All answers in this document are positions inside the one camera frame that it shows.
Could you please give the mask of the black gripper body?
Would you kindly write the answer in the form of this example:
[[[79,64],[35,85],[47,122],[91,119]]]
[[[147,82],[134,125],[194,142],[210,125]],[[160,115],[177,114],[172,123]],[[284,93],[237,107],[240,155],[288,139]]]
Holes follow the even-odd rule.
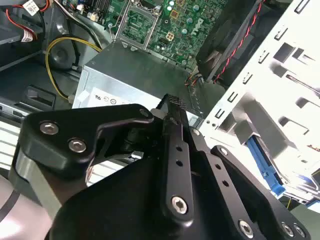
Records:
[[[182,163],[152,156],[71,197],[52,240],[233,240],[242,237],[219,190],[214,164],[234,157],[191,154]]]

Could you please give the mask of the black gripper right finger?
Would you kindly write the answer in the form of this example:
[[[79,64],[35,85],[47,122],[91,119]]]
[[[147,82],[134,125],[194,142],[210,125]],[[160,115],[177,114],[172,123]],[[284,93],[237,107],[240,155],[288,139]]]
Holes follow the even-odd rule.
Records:
[[[303,224],[221,145],[209,148],[189,127],[186,104],[176,98],[177,116],[189,145],[191,169],[204,197],[199,206],[221,240],[309,240]]]

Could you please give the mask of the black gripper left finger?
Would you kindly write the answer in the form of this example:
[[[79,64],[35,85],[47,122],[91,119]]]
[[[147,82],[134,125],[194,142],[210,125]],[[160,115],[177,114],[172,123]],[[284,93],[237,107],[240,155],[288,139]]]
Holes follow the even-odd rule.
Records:
[[[55,220],[71,197],[131,164],[190,155],[176,98],[166,94],[152,111],[125,104],[32,113],[12,170]]]

